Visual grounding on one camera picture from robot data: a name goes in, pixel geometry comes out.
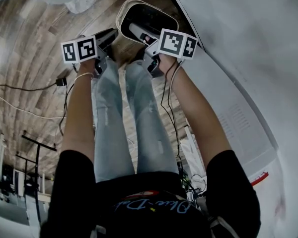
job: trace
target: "ripped jeans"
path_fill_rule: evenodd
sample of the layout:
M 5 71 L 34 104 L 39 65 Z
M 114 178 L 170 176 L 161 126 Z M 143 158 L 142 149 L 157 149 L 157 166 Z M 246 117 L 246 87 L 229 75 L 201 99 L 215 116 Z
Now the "ripped jeans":
M 136 122 L 137 173 L 174 172 L 178 167 L 167 132 L 161 121 L 151 77 L 142 61 L 126 67 L 126 93 Z M 107 69 L 93 79 L 92 104 L 95 134 L 94 172 L 96 182 L 134 175 L 123 124 L 123 102 L 117 64 L 107 58 Z

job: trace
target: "black t-shirt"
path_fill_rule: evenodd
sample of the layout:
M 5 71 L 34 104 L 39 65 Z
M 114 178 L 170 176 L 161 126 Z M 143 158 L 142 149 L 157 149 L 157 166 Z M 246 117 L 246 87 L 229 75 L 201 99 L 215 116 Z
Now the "black t-shirt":
M 256 237 L 259 203 L 235 153 L 216 155 L 207 167 L 207 217 L 185 198 L 180 177 L 154 172 L 95 183 L 92 162 L 63 152 L 56 169 L 48 221 L 41 237 L 211 237 L 210 220 L 221 217 L 240 238 Z M 231 237 L 223 229 L 216 237 Z

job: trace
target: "person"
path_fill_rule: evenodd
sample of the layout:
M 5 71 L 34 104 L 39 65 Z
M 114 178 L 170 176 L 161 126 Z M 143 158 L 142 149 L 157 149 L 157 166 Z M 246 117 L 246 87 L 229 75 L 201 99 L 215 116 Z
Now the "person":
M 159 69 L 170 81 L 178 63 L 159 56 Z M 91 79 L 93 60 L 81 63 L 41 237 L 256 237 L 260 228 L 256 193 L 216 114 L 184 69 L 178 69 L 173 91 L 206 167 L 208 216 L 186 200 L 142 60 L 125 71 L 138 139 L 135 173 L 122 119 L 118 67 L 112 59 L 106 61 L 99 79 Z M 212 227 L 216 223 L 220 228 Z

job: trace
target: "light blue jeans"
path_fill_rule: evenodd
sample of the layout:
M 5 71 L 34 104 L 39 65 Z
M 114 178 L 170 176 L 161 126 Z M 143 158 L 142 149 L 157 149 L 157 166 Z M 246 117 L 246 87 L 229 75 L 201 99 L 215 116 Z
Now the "light blue jeans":
M 136 61 L 126 67 L 126 92 L 136 121 L 137 173 L 174 172 L 178 167 L 153 94 L 151 77 Z M 94 172 L 96 182 L 134 175 L 123 124 L 123 102 L 117 64 L 107 59 L 100 79 L 93 79 L 92 104 L 95 134 Z

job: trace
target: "bracelet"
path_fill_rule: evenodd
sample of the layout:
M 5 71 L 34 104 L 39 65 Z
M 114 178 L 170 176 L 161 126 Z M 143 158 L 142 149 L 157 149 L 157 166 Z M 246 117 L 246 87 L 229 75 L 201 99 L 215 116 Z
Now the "bracelet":
M 79 79 L 80 77 L 83 77 L 83 76 L 85 76 L 85 75 L 91 75 L 91 79 L 90 79 L 90 80 L 92 80 L 93 77 L 94 77 L 94 74 L 91 73 L 91 72 L 83 73 L 82 75 L 79 75 L 79 76 L 74 80 L 74 84 L 75 84 L 75 82 L 76 82 L 77 79 Z

